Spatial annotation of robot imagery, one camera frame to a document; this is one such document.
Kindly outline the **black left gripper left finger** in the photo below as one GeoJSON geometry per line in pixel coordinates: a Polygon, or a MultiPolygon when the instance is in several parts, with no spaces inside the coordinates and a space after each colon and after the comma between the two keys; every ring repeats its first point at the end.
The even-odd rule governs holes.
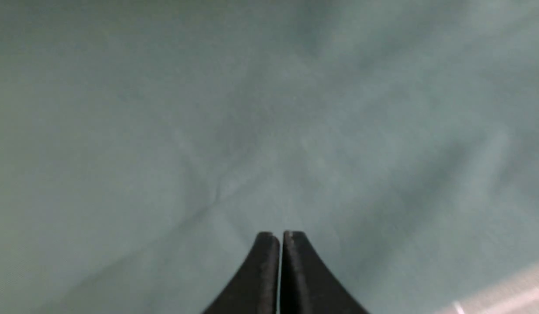
{"type": "Polygon", "coordinates": [[[257,234],[243,264],[204,313],[275,314],[280,254],[275,235],[257,234]]]}

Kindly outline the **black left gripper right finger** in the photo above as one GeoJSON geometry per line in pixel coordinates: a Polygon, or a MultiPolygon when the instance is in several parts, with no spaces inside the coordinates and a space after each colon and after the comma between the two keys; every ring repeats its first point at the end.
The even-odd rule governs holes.
{"type": "Polygon", "coordinates": [[[367,314],[301,231],[283,234],[281,314],[367,314]]]}

